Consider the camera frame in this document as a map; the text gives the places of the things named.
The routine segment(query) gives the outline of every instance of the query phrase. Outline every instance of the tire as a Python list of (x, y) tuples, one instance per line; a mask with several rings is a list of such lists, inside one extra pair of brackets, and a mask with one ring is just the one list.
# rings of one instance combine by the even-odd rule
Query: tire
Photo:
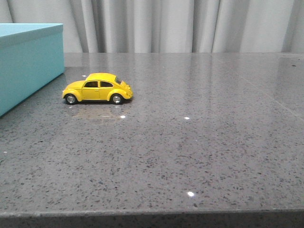
[(66, 95), (66, 103), (68, 105), (74, 105), (76, 104), (78, 101), (77, 101), (77, 98), (73, 95), (73, 94), (67, 94)]
[(111, 96), (110, 101), (115, 104), (115, 105), (120, 105), (124, 102), (123, 96), (121, 96), (120, 94), (113, 94)]

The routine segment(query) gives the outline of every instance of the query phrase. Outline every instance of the toy car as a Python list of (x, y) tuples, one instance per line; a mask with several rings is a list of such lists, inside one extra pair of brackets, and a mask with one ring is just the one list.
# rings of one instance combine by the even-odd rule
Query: toy car
[(69, 105), (81, 101), (111, 101), (119, 105), (132, 96), (131, 87), (109, 73), (90, 74), (85, 80), (73, 82), (62, 91), (62, 98)]

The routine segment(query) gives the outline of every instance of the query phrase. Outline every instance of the gray countertop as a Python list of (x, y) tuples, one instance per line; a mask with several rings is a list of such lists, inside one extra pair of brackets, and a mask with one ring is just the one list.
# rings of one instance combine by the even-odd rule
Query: gray countertop
[[(304, 55), (65, 61), (0, 118), (0, 217), (304, 210)], [(92, 72), (118, 75), (133, 100), (65, 104)]]

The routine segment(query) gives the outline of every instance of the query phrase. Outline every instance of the white curtain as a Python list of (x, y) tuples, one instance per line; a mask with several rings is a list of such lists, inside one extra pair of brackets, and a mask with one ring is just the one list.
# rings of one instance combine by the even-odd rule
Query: white curtain
[(304, 52), (304, 0), (0, 0), (0, 23), (63, 23), (65, 52)]

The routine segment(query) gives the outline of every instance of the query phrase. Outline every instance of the turquoise box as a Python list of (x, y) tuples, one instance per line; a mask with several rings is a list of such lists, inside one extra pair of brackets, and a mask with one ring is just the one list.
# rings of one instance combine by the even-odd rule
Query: turquoise box
[(62, 24), (0, 24), (0, 116), (64, 72)]

